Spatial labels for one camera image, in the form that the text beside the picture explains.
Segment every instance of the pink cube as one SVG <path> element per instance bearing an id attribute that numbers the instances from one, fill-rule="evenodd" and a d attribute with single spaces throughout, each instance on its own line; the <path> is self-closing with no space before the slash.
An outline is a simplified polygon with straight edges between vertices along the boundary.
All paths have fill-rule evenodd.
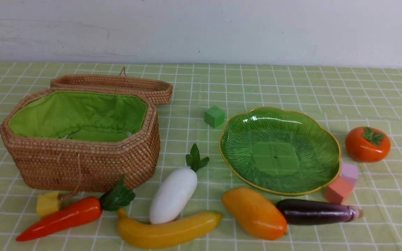
<path id="1" fill-rule="evenodd" d="M 358 174 L 358 167 L 342 162 L 341 173 L 339 176 L 350 183 L 352 186 L 356 185 L 356 182 L 358 181 Z"/>
<path id="2" fill-rule="evenodd" d="M 351 192 L 353 192 L 353 186 L 338 177 L 325 189 L 323 197 L 332 204 L 342 204 L 350 197 Z"/>

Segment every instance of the green plate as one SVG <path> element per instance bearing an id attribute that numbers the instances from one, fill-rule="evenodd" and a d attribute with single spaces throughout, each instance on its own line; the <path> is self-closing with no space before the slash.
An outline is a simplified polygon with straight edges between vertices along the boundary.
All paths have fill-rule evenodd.
<path id="1" fill-rule="evenodd" d="M 219 147 L 239 178 L 279 195 L 315 192 L 340 173 L 336 138 L 298 112 L 260 107 L 234 116 L 225 124 Z"/>

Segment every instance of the toy carrot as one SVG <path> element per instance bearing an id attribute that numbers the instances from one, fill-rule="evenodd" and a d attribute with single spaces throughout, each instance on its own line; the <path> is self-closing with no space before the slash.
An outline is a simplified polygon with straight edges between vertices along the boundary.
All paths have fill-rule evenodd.
<path id="1" fill-rule="evenodd" d="M 45 216 L 22 232 L 16 241 L 34 240 L 56 232 L 91 223 L 102 215 L 102 211 L 117 211 L 129 205 L 135 194 L 124 186 L 122 178 L 115 188 L 99 199 L 94 196 L 83 198 L 69 207 Z"/>

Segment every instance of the green cube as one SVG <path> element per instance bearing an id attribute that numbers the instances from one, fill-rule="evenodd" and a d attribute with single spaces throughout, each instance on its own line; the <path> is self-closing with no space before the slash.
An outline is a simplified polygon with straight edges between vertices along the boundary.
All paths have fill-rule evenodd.
<path id="1" fill-rule="evenodd" d="M 225 112 L 216 105 L 210 107 L 204 112 L 204 122 L 211 127 L 216 128 L 224 123 Z"/>

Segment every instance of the radish leaves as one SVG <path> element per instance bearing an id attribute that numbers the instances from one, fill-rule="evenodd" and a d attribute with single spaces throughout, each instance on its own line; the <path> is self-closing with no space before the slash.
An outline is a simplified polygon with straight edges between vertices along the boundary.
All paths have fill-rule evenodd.
<path id="1" fill-rule="evenodd" d="M 196 173 L 196 171 L 205 167 L 209 163 L 209 157 L 201 159 L 198 146 L 196 145 L 196 143 L 194 143 L 192 148 L 190 149 L 190 154 L 185 155 L 185 162 Z"/>

